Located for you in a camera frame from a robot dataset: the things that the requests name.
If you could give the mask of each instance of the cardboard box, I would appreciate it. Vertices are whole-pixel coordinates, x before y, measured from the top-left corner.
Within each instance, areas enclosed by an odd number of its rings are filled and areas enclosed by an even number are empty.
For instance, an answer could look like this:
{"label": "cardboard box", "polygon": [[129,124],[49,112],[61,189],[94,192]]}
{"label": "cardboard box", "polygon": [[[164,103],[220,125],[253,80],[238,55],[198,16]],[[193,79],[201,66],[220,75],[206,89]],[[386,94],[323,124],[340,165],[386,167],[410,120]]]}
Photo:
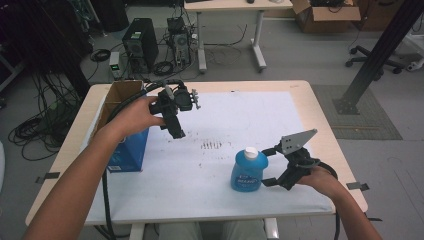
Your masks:
{"label": "cardboard box", "polygon": [[296,22],[305,33],[345,32],[351,21],[359,21],[359,8],[346,0],[341,8],[312,7],[308,0],[292,0]]}
{"label": "cardboard box", "polygon": [[353,25],[361,31],[384,31],[404,0],[356,0],[361,20]]}
{"label": "cardboard box", "polygon": [[[100,110],[100,116],[93,134],[102,128],[106,123],[113,109],[122,101],[137,92],[140,92],[142,81],[122,81],[114,82],[106,95],[105,102]],[[141,171],[144,151],[146,149],[149,129],[143,132],[126,137],[118,144],[115,152],[109,160],[108,169],[110,172],[139,172]]]}

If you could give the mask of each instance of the electronic equipment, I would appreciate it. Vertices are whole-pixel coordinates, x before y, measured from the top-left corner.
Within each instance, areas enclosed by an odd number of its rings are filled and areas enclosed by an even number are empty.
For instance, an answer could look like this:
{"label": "electronic equipment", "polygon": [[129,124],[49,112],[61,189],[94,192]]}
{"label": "electronic equipment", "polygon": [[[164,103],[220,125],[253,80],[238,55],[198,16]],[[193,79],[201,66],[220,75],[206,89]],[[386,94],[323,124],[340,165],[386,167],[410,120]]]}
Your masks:
{"label": "electronic equipment", "polygon": [[159,53],[150,18],[135,18],[122,38],[133,73],[150,73]]}
{"label": "electronic equipment", "polygon": [[119,52],[111,52],[109,58],[109,68],[112,71],[113,78],[119,79],[124,74],[124,68],[121,64]]}
{"label": "electronic equipment", "polygon": [[182,17],[168,18],[169,45],[175,65],[183,68],[191,63],[190,36]]}
{"label": "electronic equipment", "polygon": [[129,25],[122,0],[90,0],[104,30],[116,32]]}

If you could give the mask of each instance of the person's leg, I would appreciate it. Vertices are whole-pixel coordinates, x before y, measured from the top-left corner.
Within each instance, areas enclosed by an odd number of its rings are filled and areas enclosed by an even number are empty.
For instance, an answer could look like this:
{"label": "person's leg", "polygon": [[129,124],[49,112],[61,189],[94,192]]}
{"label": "person's leg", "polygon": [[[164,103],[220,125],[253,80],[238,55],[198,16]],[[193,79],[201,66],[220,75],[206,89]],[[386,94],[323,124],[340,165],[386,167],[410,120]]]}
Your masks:
{"label": "person's leg", "polygon": [[266,240],[263,219],[227,221],[222,230],[222,240]]}
{"label": "person's leg", "polygon": [[198,222],[161,223],[159,224],[159,240],[202,240]]}

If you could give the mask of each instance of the black metal pole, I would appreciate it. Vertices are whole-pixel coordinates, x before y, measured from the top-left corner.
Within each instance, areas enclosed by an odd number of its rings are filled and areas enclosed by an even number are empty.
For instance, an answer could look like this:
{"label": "black metal pole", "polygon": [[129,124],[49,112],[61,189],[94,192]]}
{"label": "black metal pole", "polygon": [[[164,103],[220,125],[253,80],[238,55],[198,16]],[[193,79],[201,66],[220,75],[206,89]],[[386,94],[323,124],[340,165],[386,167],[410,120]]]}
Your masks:
{"label": "black metal pole", "polygon": [[359,99],[423,11],[424,0],[403,2],[343,97],[333,100],[339,114],[358,114],[356,104]]}

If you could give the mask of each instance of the box flap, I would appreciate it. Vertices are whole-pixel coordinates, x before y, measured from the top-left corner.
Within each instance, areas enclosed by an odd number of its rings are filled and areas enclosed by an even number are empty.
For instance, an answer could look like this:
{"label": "box flap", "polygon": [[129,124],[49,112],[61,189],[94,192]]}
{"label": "box flap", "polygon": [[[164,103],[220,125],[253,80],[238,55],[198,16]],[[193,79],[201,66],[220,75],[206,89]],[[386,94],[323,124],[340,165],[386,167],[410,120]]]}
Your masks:
{"label": "box flap", "polygon": [[314,21],[360,21],[358,7],[313,7],[312,14]]}
{"label": "box flap", "polygon": [[296,14],[299,14],[305,9],[308,9],[311,7],[311,4],[309,4],[308,0],[291,0],[291,2],[293,4],[293,11]]}

